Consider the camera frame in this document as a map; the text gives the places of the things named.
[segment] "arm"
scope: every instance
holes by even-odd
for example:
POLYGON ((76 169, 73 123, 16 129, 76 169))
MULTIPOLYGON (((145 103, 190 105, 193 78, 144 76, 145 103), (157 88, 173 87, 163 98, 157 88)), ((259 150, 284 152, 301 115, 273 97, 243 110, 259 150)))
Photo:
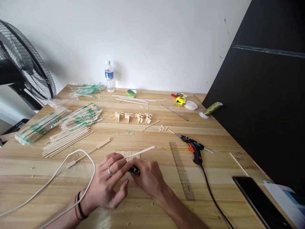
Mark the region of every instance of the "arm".
POLYGON ((141 172, 140 176, 131 174, 135 183, 149 194, 169 215, 179 229, 208 227, 191 212, 165 183, 156 161, 133 158, 133 163, 141 172))
MULTIPOLYGON (((100 166, 98 167, 93 181, 91 183, 88 192, 84 196, 83 200, 80 202, 82 212, 85 216, 88 216, 98 207, 105 207, 109 209, 115 209, 127 196, 127 187, 129 179, 126 179, 118 192, 113 189, 119 180, 127 173, 131 168, 132 161, 127 162, 126 159, 121 154, 112 153, 107 155, 100 166)), ((79 198, 84 194, 85 188, 80 192, 79 198)), ((74 197, 71 202, 64 207, 62 210, 57 212, 55 215, 50 217, 48 220, 40 224, 37 228, 41 228, 49 221, 54 219, 60 213, 69 209, 77 202, 77 197, 74 197)), ((79 213, 78 206, 71 209, 69 212, 64 214, 58 220, 50 224, 48 229, 58 228, 58 229, 70 229, 75 228, 83 218, 79 213)))

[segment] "left hand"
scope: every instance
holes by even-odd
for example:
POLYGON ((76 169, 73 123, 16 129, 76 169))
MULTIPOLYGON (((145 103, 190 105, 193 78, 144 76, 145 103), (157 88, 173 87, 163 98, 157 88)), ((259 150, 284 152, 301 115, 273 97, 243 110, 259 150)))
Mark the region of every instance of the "left hand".
POLYGON ((99 165, 91 186, 81 201, 81 208, 85 215, 89 215, 97 207, 116 209, 118 205, 127 197, 127 186, 129 179, 126 179, 118 192, 113 189, 119 180, 127 173, 133 165, 133 161, 129 162, 124 159, 123 155, 118 153, 108 154, 99 165))

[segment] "plastic wrapper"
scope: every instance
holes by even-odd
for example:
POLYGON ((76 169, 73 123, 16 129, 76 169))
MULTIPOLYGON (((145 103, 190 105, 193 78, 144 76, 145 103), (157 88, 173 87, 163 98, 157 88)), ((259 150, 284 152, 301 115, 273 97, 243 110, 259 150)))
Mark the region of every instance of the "plastic wrapper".
POLYGON ((63 131, 73 131, 81 127, 90 126, 97 122, 102 111, 95 103, 89 103, 62 119, 60 127, 63 131))
POLYGON ((56 96, 56 98, 48 100, 47 104, 54 109, 59 109, 61 107, 67 108, 71 103, 75 103, 76 101, 78 101, 78 95, 69 93, 68 95, 62 97, 56 96))
POLYGON ((101 95, 96 95, 96 93, 101 93, 103 90, 105 90, 105 86, 101 83, 99 84, 83 84, 83 85, 77 85, 77 86, 69 86, 70 91, 74 93, 74 96, 87 96, 92 98, 98 98, 102 97, 101 95))
POLYGON ((71 110, 64 107, 56 109, 54 112, 46 115, 36 123, 22 129, 15 134, 16 140, 22 144, 32 144, 48 133, 51 129, 59 124, 59 121, 65 118, 71 110))

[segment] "metal ruler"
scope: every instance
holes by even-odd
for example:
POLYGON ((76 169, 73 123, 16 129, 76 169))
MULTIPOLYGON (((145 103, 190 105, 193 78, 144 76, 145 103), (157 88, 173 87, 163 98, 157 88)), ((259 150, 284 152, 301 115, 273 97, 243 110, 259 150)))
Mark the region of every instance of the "metal ruler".
POLYGON ((180 113, 178 113, 178 112, 176 112, 176 111, 171 110, 171 109, 169 108, 169 106, 166 105, 165 103, 162 104, 162 106, 164 106, 165 108, 169 109, 171 112, 175 113, 176 115, 178 115, 178 116, 180 116, 181 118, 183 118, 183 119, 185 119, 186 121, 188 121, 188 119, 187 119, 186 117, 180 115, 180 113))
POLYGON ((174 157, 176 168, 177 168, 179 178, 180 178, 180 181, 181 181, 181 185, 182 185, 182 188, 183 188, 183 191, 184 191, 185 199, 195 201, 193 190, 192 190, 190 181, 187 177, 187 173, 185 171, 183 161, 181 159, 177 144, 175 142, 170 142, 169 145, 171 147, 171 151, 172 151, 172 154, 173 154, 173 157, 174 157))

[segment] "wrist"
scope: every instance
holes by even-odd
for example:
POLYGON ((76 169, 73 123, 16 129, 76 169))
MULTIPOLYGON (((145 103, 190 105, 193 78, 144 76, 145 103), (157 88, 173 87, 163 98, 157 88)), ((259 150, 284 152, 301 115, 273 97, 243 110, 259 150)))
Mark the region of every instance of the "wrist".
MULTIPOLYGON (((83 189, 80 192, 79 198, 81 198, 83 196, 84 192, 85 192, 85 189, 83 189)), ((80 207, 85 216, 89 216, 97 208, 97 206, 95 206, 93 201, 91 200, 90 194, 88 192, 86 193, 84 198, 81 200, 80 207)))
POLYGON ((162 191, 159 193, 159 195, 157 195, 153 199, 158 205, 162 205, 167 200, 169 200, 173 194, 174 194, 174 192, 172 191, 172 189, 166 185, 166 187, 162 189, 162 191))

